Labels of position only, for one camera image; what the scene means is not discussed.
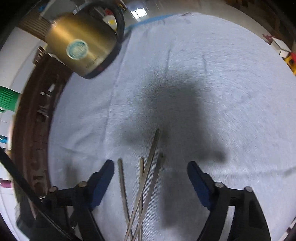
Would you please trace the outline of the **green thermos jug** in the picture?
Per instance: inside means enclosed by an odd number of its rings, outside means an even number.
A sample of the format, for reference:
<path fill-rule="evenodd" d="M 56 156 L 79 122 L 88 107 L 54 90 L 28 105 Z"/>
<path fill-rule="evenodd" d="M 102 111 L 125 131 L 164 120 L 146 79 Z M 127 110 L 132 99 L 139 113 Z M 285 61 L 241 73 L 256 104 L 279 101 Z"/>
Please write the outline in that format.
<path fill-rule="evenodd" d="M 0 112 L 4 113 L 7 110 L 15 112 L 18 107 L 20 97 L 20 93 L 4 86 L 0 86 Z"/>

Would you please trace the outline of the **carved dark wooden sideboard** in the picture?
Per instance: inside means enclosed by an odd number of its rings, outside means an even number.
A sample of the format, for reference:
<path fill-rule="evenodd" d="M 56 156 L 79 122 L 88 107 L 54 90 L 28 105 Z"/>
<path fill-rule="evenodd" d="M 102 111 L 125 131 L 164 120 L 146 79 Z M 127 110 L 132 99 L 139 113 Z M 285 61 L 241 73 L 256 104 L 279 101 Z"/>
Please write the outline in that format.
<path fill-rule="evenodd" d="M 50 188 L 48 140 L 53 114 L 72 71 L 39 48 L 16 112 L 11 159 L 37 197 Z"/>

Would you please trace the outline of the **light blue table towel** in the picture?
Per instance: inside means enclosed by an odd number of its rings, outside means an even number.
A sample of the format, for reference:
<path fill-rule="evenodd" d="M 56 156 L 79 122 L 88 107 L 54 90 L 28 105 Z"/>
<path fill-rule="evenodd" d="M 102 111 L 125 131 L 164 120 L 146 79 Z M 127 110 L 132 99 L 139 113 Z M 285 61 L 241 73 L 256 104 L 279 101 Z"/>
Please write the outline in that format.
<path fill-rule="evenodd" d="M 97 77 L 72 75 L 54 112 L 49 175 L 71 188 L 123 160 L 129 207 L 156 130 L 165 155 L 144 240 L 196 240 L 208 216 L 187 176 L 251 186 L 272 240 L 295 217 L 295 76 L 266 42 L 214 16 L 138 24 Z"/>

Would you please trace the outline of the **golden electric kettle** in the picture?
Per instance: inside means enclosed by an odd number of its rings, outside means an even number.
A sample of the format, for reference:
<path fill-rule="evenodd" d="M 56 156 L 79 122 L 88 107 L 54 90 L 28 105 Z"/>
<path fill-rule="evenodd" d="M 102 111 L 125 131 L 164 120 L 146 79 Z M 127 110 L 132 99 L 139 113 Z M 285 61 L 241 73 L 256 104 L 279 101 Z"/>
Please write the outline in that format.
<path fill-rule="evenodd" d="M 90 15 L 95 7 L 108 9 L 115 17 L 114 30 L 103 20 Z M 67 67 L 85 79 L 104 71 L 117 57 L 125 31 L 119 6 L 105 1 L 90 1 L 56 18 L 45 36 L 52 53 Z"/>

